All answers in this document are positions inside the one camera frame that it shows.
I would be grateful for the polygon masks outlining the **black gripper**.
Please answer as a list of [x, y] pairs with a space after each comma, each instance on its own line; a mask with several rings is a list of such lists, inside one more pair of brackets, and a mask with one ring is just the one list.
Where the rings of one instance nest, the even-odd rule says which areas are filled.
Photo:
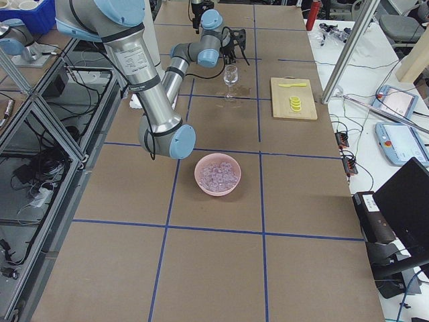
[[223, 48], [223, 56], [225, 58], [225, 64], [234, 64], [236, 63], [236, 53], [235, 53], [235, 43], [228, 43]]

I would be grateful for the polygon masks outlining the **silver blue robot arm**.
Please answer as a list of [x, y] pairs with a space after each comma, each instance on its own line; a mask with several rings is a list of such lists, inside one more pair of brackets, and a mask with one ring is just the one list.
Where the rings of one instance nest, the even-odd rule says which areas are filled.
[[222, 60], [226, 66], [236, 62], [235, 48], [244, 52], [246, 32], [233, 30], [224, 23], [216, 9], [207, 9], [200, 17], [201, 37], [197, 42], [175, 45], [170, 52], [170, 65], [165, 71], [162, 84], [167, 98], [174, 103], [180, 86], [188, 75], [192, 63], [204, 68], [214, 68]]
[[60, 32], [80, 40], [102, 42], [108, 57], [121, 71], [144, 114], [139, 142], [152, 157], [188, 157], [196, 133], [172, 109], [161, 78], [143, 40], [144, 1], [56, 1]]

